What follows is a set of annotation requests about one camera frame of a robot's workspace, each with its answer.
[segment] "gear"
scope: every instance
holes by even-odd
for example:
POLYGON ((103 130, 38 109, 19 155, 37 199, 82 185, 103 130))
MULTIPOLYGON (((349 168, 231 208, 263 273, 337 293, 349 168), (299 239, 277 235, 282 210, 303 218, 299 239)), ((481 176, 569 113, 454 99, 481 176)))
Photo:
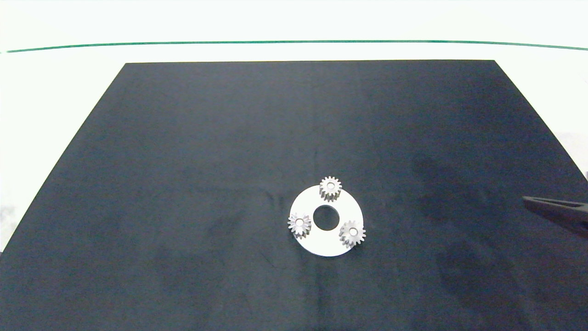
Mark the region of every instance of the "gear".
POLYGON ((288 228, 296 238, 304 238, 310 233, 310 216, 301 214, 298 216, 296 213, 291 214, 288 217, 288 228))
POLYGON ((321 198, 326 201, 335 201, 341 195, 341 182, 334 177, 325 177, 319 184, 321 198))
POLYGON ((362 241, 365 241, 366 230, 355 221, 347 221, 341 227, 339 237, 345 246, 351 248, 357 244, 361 244, 362 241))

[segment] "center hole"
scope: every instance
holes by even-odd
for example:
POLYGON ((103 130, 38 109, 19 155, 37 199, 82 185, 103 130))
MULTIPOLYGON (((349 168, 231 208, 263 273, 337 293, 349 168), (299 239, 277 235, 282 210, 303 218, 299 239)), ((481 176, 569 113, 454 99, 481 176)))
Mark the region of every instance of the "center hole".
POLYGON ((324 231, 333 230, 339 224, 339 213, 331 206, 318 207, 312 217, 315 225, 324 231))

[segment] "white background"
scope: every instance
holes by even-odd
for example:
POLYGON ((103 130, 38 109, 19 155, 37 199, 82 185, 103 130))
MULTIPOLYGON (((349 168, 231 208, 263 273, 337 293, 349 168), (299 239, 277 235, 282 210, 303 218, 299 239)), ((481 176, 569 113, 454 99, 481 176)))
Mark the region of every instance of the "white background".
POLYGON ((588 2, 0 2, 0 251, 126 62, 493 59, 588 172, 588 51, 472 44, 135 45, 419 39, 588 48, 588 2))

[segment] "white circular plate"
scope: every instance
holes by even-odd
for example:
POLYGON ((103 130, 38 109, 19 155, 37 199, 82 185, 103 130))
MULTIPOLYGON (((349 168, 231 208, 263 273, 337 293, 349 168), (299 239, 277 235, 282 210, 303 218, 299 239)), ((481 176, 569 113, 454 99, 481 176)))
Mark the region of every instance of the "white circular plate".
POLYGON ((337 256, 347 253, 351 249, 343 244, 339 237, 339 232, 345 222, 355 221, 363 227, 362 210, 357 201, 345 190, 341 190, 341 195, 337 200, 325 201, 320 197, 318 185, 309 187, 302 191, 292 203, 290 215, 294 213, 308 215, 311 222, 309 234, 306 237, 296 238, 296 240, 307 251, 320 256, 337 256), (320 229, 312 219, 315 210, 320 206, 331 206, 339 213, 339 224, 333 230, 320 229))

